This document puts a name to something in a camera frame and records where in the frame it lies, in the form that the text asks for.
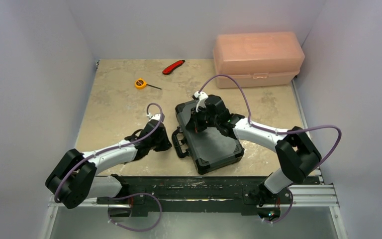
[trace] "red utility knife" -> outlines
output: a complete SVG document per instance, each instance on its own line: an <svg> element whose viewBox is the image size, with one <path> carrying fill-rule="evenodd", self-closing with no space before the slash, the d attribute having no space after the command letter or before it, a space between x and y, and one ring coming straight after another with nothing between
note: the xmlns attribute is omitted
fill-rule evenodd
<svg viewBox="0 0 382 239"><path fill-rule="evenodd" d="M177 61L175 62L174 64L166 67L162 73L163 75L169 75L170 73L172 73L175 69L177 69L178 67L182 66L182 64L185 62L185 60L180 60L180 61Z"/></svg>

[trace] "metal frame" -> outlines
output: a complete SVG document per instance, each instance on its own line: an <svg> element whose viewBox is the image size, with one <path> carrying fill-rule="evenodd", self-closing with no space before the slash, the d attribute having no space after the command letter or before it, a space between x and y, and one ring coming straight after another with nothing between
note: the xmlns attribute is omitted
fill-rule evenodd
<svg viewBox="0 0 382 239"><path fill-rule="evenodd" d="M299 115L304 127L307 127L307 122L305 119L304 112L302 110L302 105L299 100L299 95L295 87L295 82L292 80L291 83L293 95L298 106ZM342 221L339 210L339 202L336 196L336 191L333 185L324 185L323 177L320 168L314 170L312 173L314 176L318 176L320 180L320 185L293 185L290 190L294 196L293 207L329 207L330 213L332 215L332 221L334 228L339 239L347 239L347 233L345 226ZM129 208L129 205L104 205L97 204L96 198L86 199L82 202L79 207L117 207L117 208ZM53 202L53 197L50 198L48 210L46 213L45 224L42 229L41 237L42 239L49 239L55 223L55 218L58 213L58 208L63 207L61 204L56 204Z"/></svg>

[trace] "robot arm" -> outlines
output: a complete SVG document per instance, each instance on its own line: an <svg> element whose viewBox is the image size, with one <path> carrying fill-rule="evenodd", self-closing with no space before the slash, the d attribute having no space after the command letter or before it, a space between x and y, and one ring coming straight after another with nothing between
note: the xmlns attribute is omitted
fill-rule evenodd
<svg viewBox="0 0 382 239"><path fill-rule="evenodd" d="M216 127L224 136L256 143L278 155L281 168L260 185L260 193L264 196L271 197L292 183L302 183L321 160L320 153L306 133L277 134L298 130L299 127L288 130L256 122L250 124L244 116L231 114L219 96L196 92L193 98L199 107L191 110L191 118L186 125L188 130L201 132L207 127Z"/></svg>
<svg viewBox="0 0 382 239"><path fill-rule="evenodd" d="M76 173L68 177L59 192L59 200L68 209L71 209L86 198L118 196L122 189L122 182L118 177L96 177L96 175L115 165L139 160L146 156L151 149L159 152L171 148L165 126L161 122L149 137L121 147L121 145L143 138L156 127L160 120L163 120L163 116L156 114L150 118L144 129L139 129L121 142L100 150L84 153L80 153L76 149L68 150L46 180L46 187L55 194L67 173L85 158L90 158L78 168Z"/></svg>

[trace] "black case handle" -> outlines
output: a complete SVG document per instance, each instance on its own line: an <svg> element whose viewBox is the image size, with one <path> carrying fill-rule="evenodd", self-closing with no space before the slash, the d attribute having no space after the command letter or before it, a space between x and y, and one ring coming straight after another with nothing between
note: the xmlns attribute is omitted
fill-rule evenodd
<svg viewBox="0 0 382 239"><path fill-rule="evenodd" d="M177 135L179 133L182 133L182 130L180 127L178 127L177 130L175 130L172 133L172 142L174 144L174 148L175 148L175 151L177 152L178 157L185 158L190 155L190 149L187 148L185 152L182 152L181 146L187 143L187 139L184 137L183 139L178 140Z"/></svg>

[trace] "yellow tape measure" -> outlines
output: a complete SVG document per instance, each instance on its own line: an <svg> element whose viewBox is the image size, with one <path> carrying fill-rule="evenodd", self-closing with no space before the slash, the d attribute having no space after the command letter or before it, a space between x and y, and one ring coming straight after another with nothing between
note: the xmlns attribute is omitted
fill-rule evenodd
<svg viewBox="0 0 382 239"><path fill-rule="evenodd" d="M151 87L154 87L154 88L159 89L159 90L162 89L162 88L147 84L147 82L143 78L138 78L138 80L135 81L135 87L137 89L144 89L144 87L146 87L146 86L151 86Z"/></svg>

